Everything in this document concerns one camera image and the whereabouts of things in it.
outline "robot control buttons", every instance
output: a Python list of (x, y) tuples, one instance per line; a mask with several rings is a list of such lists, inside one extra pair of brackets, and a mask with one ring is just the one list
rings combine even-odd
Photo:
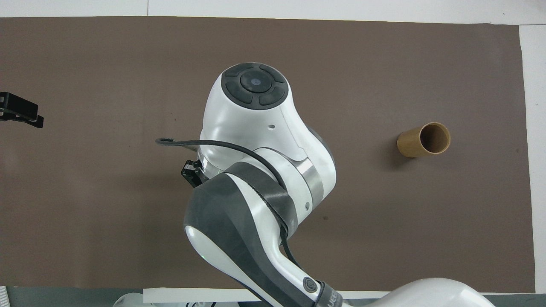
[(253, 93), (267, 92), (271, 84), (272, 77), (261, 70), (249, 70), (241, 76), (241, 85)]
[(237, 105), (266, 110), (288, 96), (288, 82), (275, 68), (262, 63), (242, 63), (228, 68), (221, 77), (224, 94)]
[(309, 293), (317, 291), (317, 283), (309, 277), (304, 278), (304, 289)]

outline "paper tube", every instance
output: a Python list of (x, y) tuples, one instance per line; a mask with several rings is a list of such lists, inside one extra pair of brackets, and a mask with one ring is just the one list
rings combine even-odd
[(416, 158), (441, 154), (449, 143), (451, 135), (447, 128), (439, 122), (430, 122), (400, 134), (396, 146), (404, 156)]

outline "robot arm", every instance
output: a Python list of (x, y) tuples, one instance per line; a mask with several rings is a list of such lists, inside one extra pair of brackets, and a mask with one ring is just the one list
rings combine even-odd
[[(158, 143), (200, 145), (184, 228), (202, 258), (271, 306), (349, 306), (287, 249), (286, 240), (334, 188), (336, 171), (326, 144), (296, 112), (284, 76), (261, 63), (225, 70), (210, 92), (200, 138)], [(492, 306), (464, 284), (438, 280), (406, 285), (375, 306)], [(429, 292), (443, 300), (415, 298)]]

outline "brown table surface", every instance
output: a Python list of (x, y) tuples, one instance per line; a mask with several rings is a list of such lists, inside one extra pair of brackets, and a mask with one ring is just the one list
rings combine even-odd
[[(290, 240), (338, 290), (445, 277), (534, 292), (517, 26), (180, 17), (0, 19), (0, 91), (43, 129), (0, 123), (0, 284), (240, 287), (182, 229), (194, 153), (227, 67), (270, 64), (329, 144), (330, 196)], [(397, 135), (445, 124), (451, 147), (409, 159)]]

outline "black bracket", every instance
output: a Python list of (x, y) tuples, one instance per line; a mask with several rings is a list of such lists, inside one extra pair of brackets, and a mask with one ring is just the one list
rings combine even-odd
[(202, 166), (203, 165), (199, 160), (188, 160), (186, 161), (186, 164), (184, 164), (184, 168), (182, 168), (180, 174), (182, 174), (192, 187), (197, 187), (207, 180), (205, 174), (201, 171)]
[(36, 128), (44, 126), (38, 105), (8, 92), (0, 92), (0, 121), (20, 121)]

